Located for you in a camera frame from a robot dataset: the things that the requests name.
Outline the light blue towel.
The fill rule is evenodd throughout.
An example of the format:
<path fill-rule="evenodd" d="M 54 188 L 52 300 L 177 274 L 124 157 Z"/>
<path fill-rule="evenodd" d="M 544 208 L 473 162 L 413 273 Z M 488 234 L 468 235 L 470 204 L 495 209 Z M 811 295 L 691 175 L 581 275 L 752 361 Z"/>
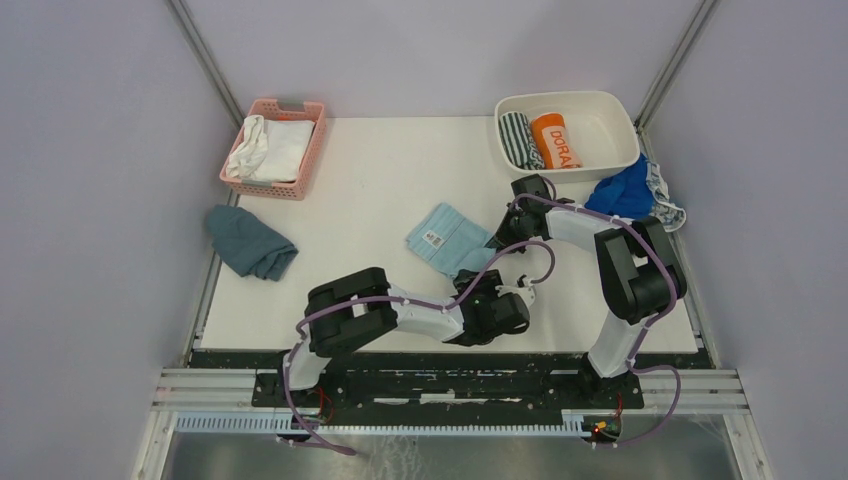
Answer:
<path fill-rule="evenodd" d="M 495 256 L 493 235 L 447 203 L 437 205 L 406 236 L 407 248 L 449 279 L 481 271 Z"/>

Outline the dark blue towel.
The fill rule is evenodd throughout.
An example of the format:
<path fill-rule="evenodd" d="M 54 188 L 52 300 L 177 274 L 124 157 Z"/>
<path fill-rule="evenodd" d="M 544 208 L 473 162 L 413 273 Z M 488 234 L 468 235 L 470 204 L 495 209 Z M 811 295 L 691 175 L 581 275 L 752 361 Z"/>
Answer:
<path fill-rule="evenodd" d="M 641 154 L 634 164 L 599 181 L 585 207 L 610 216 L 631 219 L 647 216 L 655 202 L 647 177 L 647 157 Z"/>

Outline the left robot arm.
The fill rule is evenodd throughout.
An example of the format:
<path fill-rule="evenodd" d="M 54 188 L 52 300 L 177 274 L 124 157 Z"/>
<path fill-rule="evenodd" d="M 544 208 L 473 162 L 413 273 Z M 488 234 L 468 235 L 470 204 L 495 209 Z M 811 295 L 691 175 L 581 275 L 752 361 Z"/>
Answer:
<path fill-rule="evenodd" d="M 307 404 L 332 359 L 392 331 L 475 347 L 528 329 L 536 291 L 527 277 L 506 285 L 498 270 L 462 270 L 453 286 L 451 297 L 416 295 L 370 267 L 314 288 L 296 326 L 300 338 L 279 368 L 278 396 L 293 407 Z"/>

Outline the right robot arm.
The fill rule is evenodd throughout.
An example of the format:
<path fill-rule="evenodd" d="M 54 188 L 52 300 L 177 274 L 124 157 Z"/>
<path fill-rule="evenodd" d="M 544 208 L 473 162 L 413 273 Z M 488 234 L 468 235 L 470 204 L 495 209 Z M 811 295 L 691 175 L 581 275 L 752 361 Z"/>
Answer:
<path fill-rule="evenodd" d="M 513 181 L 511 189 L 514 200 L 493 237 L 498 248 L 539 238 L 596 257 L 608 314 L 582 358 L 577 392 L 585 405 L 602 408 L 617 396 L 615 378 L 631 372 L 648 330 L 687 293 L 669 235 L 653 216 L 623 220 L 556 200 L 538 174 Z"/>

